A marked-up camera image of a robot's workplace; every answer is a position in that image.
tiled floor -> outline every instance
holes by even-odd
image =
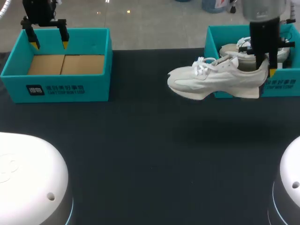
[[[236,14],[209,14],[201,0],[62,0],[56,18],[68,27],[109,27],[114,50],[203,47],[208,25],[247,24]],[[0,52],[10,51],[25,15],[21,0],[12,0],[0,20]],[[289,17],[289,6],[282,18]]]

shoe box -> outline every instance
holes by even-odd
[[[219,59],[219,50],[226,44],[236,44],[238,40],[250,36],[248,25],[209,26],[204,50],[205,58]],[[293,24],[284,24],[280,28],[280,36],[294,41],[295,48],[284,63],[285,67],[277,69],[266,81],[262,97],[300,96],[300,34]],[[232,98],[225,92],[216,92],[216,98]]]
[[[36,49],[22,30],[1,73],[15,103],[108,101],[113,60],[106,28],[70,28],[64,49],[58,29],[35,30]]]

sneaker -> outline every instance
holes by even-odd
[[[232,57],[239,58],[239,67],[244,71],[253,71],[256,69],[256,59],[254,55],[247,55],[245,52],[239,52],[240,47],[251,46],[251,38],[245,37],[238,41],[237,44],[228,44],[222,46],[220,49],[220,56],[224,57],[230,55]],[[278,50],[277,60],[278,63],[283,63],[286,61],[290,54],[290,48],[281,48]]]
[[[238,57],[225,56],[218,60],[202,58],[191,67],[177,68],[169,73],[168,86],[185,98],[203,100],[215,91],[224,91],[239,98],[259,98],[259,87],[268,77],[269,61],[265,59],[258,70],[238,69]]]

dark tabletop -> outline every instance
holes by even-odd
[[[0,131],[61,152],[78,225],[268,225],[281,156],[300,135],[300,98],[173,94],[167,73],[202,54],[114,51],[109,102],[16,105],[1,83]]]

teal box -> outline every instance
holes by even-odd
[[[248,25],[209,26],[204,50],[205,58],[219,59],[219,50],[223,45],[235,44],[244,37],[250,36]],[[291,48],[289,59],[291,68],[277,69],[272,78],[264,86],[262,97],[300,96],[300,34],[292,24],[282,25],[280,36],[296,43]],[[216,98],[232,98],[224,92],[216,92]]]
[[[35,30],[40,50],[22,30],[1,73],[15,103],[107,101],[113,61],[112,41],[107,28],[69,28],[64,49],[58,29]],[[104,55],[102,74],[27,75],[34,55]]]

